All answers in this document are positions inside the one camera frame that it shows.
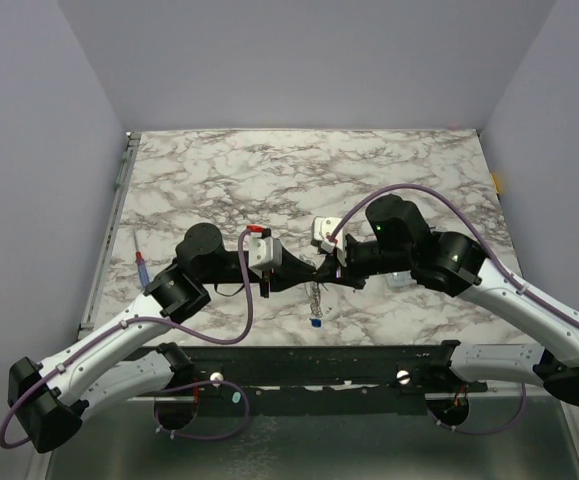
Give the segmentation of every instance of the marble tabletop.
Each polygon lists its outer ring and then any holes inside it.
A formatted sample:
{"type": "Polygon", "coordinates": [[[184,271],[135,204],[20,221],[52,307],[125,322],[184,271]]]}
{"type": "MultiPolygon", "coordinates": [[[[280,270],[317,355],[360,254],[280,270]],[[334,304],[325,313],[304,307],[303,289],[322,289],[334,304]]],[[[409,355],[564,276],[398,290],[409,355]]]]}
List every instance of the marble tabletop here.
{"type": "MultiPolygon", "coordinates": [[[[139,293],[132,230],[137,231],[151,277],[166,267],[185,231],[212,222],[227,249],[246,224],[272,228],[285,248],[316,264],[310,246],[314,216],[342,216],[379,187],[402,182],[432,187],[458,205],[512,270],[518,264],[476,133],[468,131],[224,130],[148,132],[142,135],[122,211],[111,264],[95,318],[114,317],[139,293]]],[[[466,233],[437,200],[401,192],[430,225],[466,233]]],[[[347,229],[371,237],[363,214],[347,229]]],[[[186,326],[232,338],[243,328],[244,294],[213,293],[186,326]]],[[[222,287],[224,293],[236,286],[222,287]]],[[[516,343],[530,339],[485,310],[419,286],[393,290],[384,276],[364,290],[321,289],[322,327],[311,326],[310,298],[297,286],[269,299],[254,289],[254,327],[242,345],[389,345],[516,343]]],[[[204,342],[170,332],[150,344],[204,342]]]]}

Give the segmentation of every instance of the purple cable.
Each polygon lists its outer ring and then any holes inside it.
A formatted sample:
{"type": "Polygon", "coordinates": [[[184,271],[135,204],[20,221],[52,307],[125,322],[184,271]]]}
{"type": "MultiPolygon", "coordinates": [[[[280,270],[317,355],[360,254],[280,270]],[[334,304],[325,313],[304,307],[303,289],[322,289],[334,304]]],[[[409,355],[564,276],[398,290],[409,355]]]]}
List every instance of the purple cable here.
{"type": "MultiPolygon", "coordinates": [[[[458,209],[458,207],[456,207],[453,203],[451,203],[449,201],[449,199],[444,197],[442,194],[436,192],[435,190],[433,190],[429,187],[425,187],[423,185],[416,185],[414,183],[399,183],[396,185],[389,185],[387,187],[383,187],[383,188],[380,188],[379,190],[376,190],[374,193],[372,193],[368,197],[364,198],[360,203],[358,203],[358,205],[356,205],[351,210],[349,210],[349,212],[344,217],[342,217],[342,220],[336,226],[336,228],[333,229],[333,232],[331,232],[331,235],[329,238],[336,238],[336,236],[340,232],[340,229],[351,219],[351,217],[353,217],[356,213],[358,213],[358,211],[362,207],[364,207],[367,203],[369,203],[370,201],[372,201],[373,199],[379,197],[380,195],[382,195],[384,193],[391,192],[393,190],[401,190],[401,189],[419,190],[421,192],[425,192],[425,193],[437,198],[442,203],[444,203],[447,207],[449,207],[451,209],[451,211],[453,213],[455,213],[456,216],[462,221],[462,223],[465,224],[465,226],[469,229],[469,231],[473,234],[473,236],[476,237],[476,240],[478,241],[478,243],[480,244],[482,249],[487,254],[487,257],[489,258],[489,260],[491,260],[491,263],[494,264],[494,266],[496,267],[496,270],[498,270],[500,272],[500,274],[504,278],[506,278],[507,281],[511,285],[513,285],[516,288],[517,291],[519,291],[519,292],[523,291],[523,287],[524,287],[523,284],[517,280],[517,277],[515,275],[513,275],[512,273],[507,271],[507,269],[504,267],[504,265],[502,264],[500,259],[496,256],[496,254],[494,253],[492,248],[489,246],[487,241],[480,234],[480,232],[478,232],[478,230],[476,230],[476,227],[474,227],[474,225],[469,221],[469,219],[466,217],[466,215],[464,213],[462,213],[458,209]]],[[[525,296],[527,296],[528,298],[530,298],[531,300],[533,300],[536,304],[538,304],[539,306],[541,306],[542,308],[547,310],[549,313],[555,315],[556,317],[558,317],[562,321],[568,323],[569,325],[579,329],[579,321],[577,321],[573,317],[570,317],[566,313],[560,311],[558,308],[554,307],[549,302],[543,300],[538,295],[534,294],[530,289],[524,290],[523,294],[525,296]]]]}
{"type": "Polygon", "coordinates": [[[431,418],[433,418],[435,420],[436,424],[439,427],[444,428],[445,430],[450,430],[452,432],[460,433],[462,435],[472,435],[475,437],[483,436],[483,435],[495,435],[496,433],[504,432],[505,430],[508,430],[511,427],[515,426],[522,418],[522,415],[525,413],[525,410],[527,409],[527,387],[525,387],[524,383],[521,383],[520,388],[522,389],[522,398],[520,400],[520,407],[518,408],[518,411],[516,412],[514,417],[511,420],[509,420],[507,423],[505,423],[504,425],[501,425],[500,427],[492,428],[490,430],[482,430],[482,431],[474,432],[472,430],[462,430],[458,427],[452,427],[452,426],[447,425],[446,423],[442,423],[440,420],[438,420],[438,418],[431,412],[431,410],[427,410],[427,411],[429,412],[429,415],[431,416],[431,418]]]}
{"type": "Polygon", "coordinates": [[[162,424],[160,423],[160,417],[158,416],[158,410],[156,410],[154,413],[154,420],[156,421],[156,424],[158,425],[158,429],[159,429],[156,431],[156,433],[158,433],[159,431],[163,431],[165,433],[168,433],[169,435],[174,435],[176,437],[189,438],[191,440],[202,440],[202,441],[207,441],[207,442],[212,442],[212,441],[216,441],[216,440],[226,440],[227,438],[231,438],[231,437],[234,437],[234,436],[242,433],[249,425],[249,399],[247,398],[247,394],[244,392],[244,390],[242,388],[240,388],[238,385],[236,385],[235,383],[228,382],[226,380],[204,380],[202,382],[190,383],[188,385],[183,385],[181,387],[174,387],[174,388],[167,388],[166,390],[160,390],[160,393],[180,392],[182,390],[188,390],[190,388],[204,387],[205,385],[215,385],[215,384],[226,385],[227,387],[231,387],[235,391],[240,393],[240,395],[242,396],[242,399],[244,400],[244,403],[245,403],[245,411],[243,413],[242,422],[240,422],[240,425],[238,425],[238,427],[236,427],[231,432],[221,433],[219,435],[204,436],[204,435],[195,435],[193,433],[180,433],[177,430],[167,430],[166,428],[164,428],[162,426],[162,424]]]}
{"type": "MultiPolygon", "coordinates": [[[[232,338],[232,339],[223,340],[220,338],[210,337],[210,336],[205,335],[203,333],[196,332],[195,330],[192,330],[190,328],[184,327],[182,325],[178,325],[177,323],[174,323],[171,320],[168,320],[165,318],[158,318],[158,317],[136,317],[136,318],[128,319],[126,321],[126,323],[128,325],[131,325],[134,323],[145,323],[145,322],[146,323],[159,323],[161,325],[166,325],[166,326],[171,327],[173,329],[180,330],[188,335],[199,338],[200,340],[215,343],[218,345],[235,345],[236,343],[241,342],[247,335],[249,335],[249,332],[251,331],[251,327],[253,326],[253,296],[251,294],[251,283],[249,282],[249,273],[247,271],[247,261],[245,259],[245,252],[244,252],[245,237],[247,237],[247,235],[249,235],[250,233],[251,233],[251,230],[246,228],[238,237],[238,261],[240,263],[240,272],[242,273],[242,282],[243,282],[243,285],[245,287],[245,296],[247,298],[247,323],[245,324],[245,328],[240,335],[238,335],[237,337],[232,338]]],[[[80,358],[82,355],[84,355],[86,352],[88,352],[91,348],[98,345],[100,342],[102,342],[103,340],[105,340],[109,336],[113,335],[114,333],[116,333],[118,330],[120,330],[122,328],[123,327],[120,324],[117,324],[117,325],[111,327],[109,330],[102,333],[99,337],[92,340],[91,343],[85,345],[83,348],[81,348],[77,352],[74,352],[74,354],[71,355],[70,357],[68,357],[66,360],[64,360],[62,362],[62,364],[65,367],[68,367],[73,362],[75,362],[78,358],[80,358]]],[[[25,393],[23,393],[20,396],[20,398],[18,398],[18,400],[16,400],[15,403],[11,406],[11,408],[9,409],[7,414],[5,415],[5,418],[3,419],[2,424],[0,425],[0,446],[2,448],[5,448],[5,449],[17,448],[17,447],[20,447],[20,446],[24,445],[25,443],[29,442],[29,437],[27,437],[27,438],[23,438],[21,440],[13,442],[13,443],[8,443],[7,440],[5,439],[5,435],[7,433],[7,427],[9,426],[9,423],[13,419],[16,412],[20,409],[20,407],[34,393],[36,393],[43,385],[45,385],[47,382],[49,382],[49,380],[51,380],[52,378],[57,376],[59,373],[60,372],[58,371],[57,368],[54,368],[53,370],[51,370],[49,373],[47,373],[47,375],[45,375],[40,380],[38,380],[36,383],[34,383],[29,388],[29,390],[27,390],[25,393]]],[[[229,386],[238,389],[241,392],[241,394],[244,393],[235,385],[230,384],[230,382],[227,382],[225,384],[229,384],[229,386]]]]}

